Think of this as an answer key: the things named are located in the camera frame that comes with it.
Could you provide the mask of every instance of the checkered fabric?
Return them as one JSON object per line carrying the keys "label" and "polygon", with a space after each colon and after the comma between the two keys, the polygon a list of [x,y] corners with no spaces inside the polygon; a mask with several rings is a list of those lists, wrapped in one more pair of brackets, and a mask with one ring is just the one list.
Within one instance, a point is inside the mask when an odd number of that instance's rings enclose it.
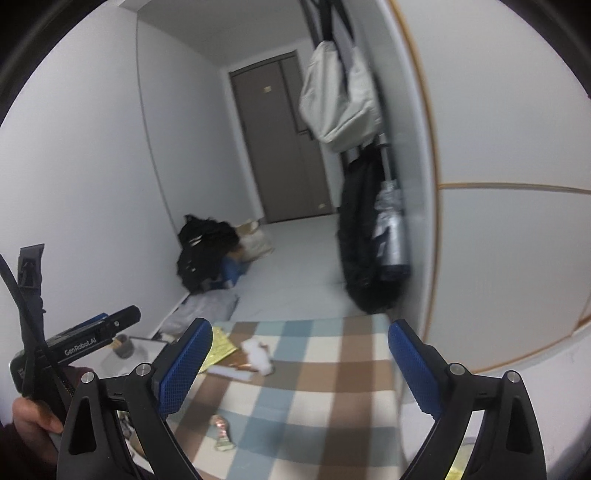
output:
{"label": "checkered fabric", "polygon": [[[275,372],[197,377],[168,421],[204,480],[396,480],[394,370],[384,315],[217,324],[235,345],[269,346]],[[209,419],[229,423],[217,452]]]}

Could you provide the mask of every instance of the hanging bag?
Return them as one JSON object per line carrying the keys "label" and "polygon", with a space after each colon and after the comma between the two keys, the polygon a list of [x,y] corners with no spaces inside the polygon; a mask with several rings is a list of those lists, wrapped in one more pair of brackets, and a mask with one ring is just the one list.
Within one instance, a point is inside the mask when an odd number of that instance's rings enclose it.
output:
{"label": "hanging bag", "polygon": [[312,55],[300,95],[300,113],[316,138],[339,153],[371,141],[382,120],[371,72],[357,46],[353,47],[345,86],[344,68],[333,38],[333,4],[354,41],[340,0],[320,0],[324,41]]}

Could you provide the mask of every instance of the door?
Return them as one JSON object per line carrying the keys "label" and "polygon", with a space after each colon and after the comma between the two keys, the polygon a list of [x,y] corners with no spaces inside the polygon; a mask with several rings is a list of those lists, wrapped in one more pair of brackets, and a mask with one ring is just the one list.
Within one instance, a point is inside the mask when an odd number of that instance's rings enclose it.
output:
{"label": "door", "polygon": [[318,141],[300,118],[294,53],[230,74],[266,220],[333,212]]}

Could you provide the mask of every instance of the black backpack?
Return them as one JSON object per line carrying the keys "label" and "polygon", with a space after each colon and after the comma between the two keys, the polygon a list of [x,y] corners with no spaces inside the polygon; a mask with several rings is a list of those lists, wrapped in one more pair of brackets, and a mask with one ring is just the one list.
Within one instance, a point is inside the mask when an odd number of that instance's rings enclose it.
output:
{"label": "black backpack", "polygon": [[183,250],[177,261],[177,274],[191,294],[201,291],[204,280],[218,277],[223,257],[240,242],[229,223],[193,215],[185,215],[185,226],[178,239]]}
{"label": "black backpack", "polygon": [[384,180],[379,147],[365,147],[349,164],[340,203],[340,260],[347,293],[367,313],[384,312],[400,295],[402,281],[382,281],[373,239],[378,211],[375,199]]}

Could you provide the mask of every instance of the black jacket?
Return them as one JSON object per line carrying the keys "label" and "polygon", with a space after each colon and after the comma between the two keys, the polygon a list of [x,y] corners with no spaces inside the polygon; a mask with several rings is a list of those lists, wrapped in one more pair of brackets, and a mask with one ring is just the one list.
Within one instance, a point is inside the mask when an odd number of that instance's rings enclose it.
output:
{"label": "black jacket", "polygon": [[373,239],[378,212],[375,199],[384,181],[378,147],[369,145],[349,164],[339,216],[340,260],[349,296],[367,313],[383,312],[394,304],[400,282],[379,279]]}

